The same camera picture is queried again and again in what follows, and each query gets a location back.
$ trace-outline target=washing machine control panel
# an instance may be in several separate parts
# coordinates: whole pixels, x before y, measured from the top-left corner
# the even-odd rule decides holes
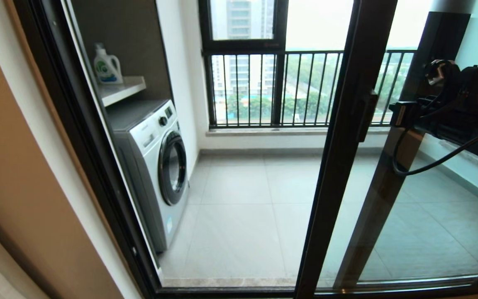
[[[130,134],[141,153],[146,153],[154,144],[161,142],[161,137],[175,123],[176,110],[173,102],[167,101],[156,112],[130,130]]]

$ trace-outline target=bottle label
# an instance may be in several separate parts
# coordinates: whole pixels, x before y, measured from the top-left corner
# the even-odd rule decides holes
[[[116,76],[110,71],[110,68],[104,63],[104,61],[98,61],[95,64],[95,70],[97,71],[97,76],[102,82],[115,82],[117,81]]]

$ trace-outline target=sky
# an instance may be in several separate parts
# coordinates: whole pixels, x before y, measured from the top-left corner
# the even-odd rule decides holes
[[[387,49],[416,49],[432,0],[398,0]],[[286,47],[343,50],[353,0],[290,0]]]

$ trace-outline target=white detergent bottle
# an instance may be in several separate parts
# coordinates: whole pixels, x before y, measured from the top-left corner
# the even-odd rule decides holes
[[[123,83],[119,59],[114,55],[106,54],[106,49],[100,42],[95,44],[95,52],[97,56],[95,56],[93,60],[93,68],[95,69],[99,82],[101,84]]]

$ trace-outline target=door handle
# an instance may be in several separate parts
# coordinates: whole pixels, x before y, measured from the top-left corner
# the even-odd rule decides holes
[[[357,142],[364,142],[364,138],[366,138],[366,133],[368,132],[368,128],[372,123],[374,113],[376,112],[376,106],[379,96],[377,95],[375,90],[370,90],[361,97],[360,105],[361,105],[361,119],[359,124],[359,130],[357,131]]]

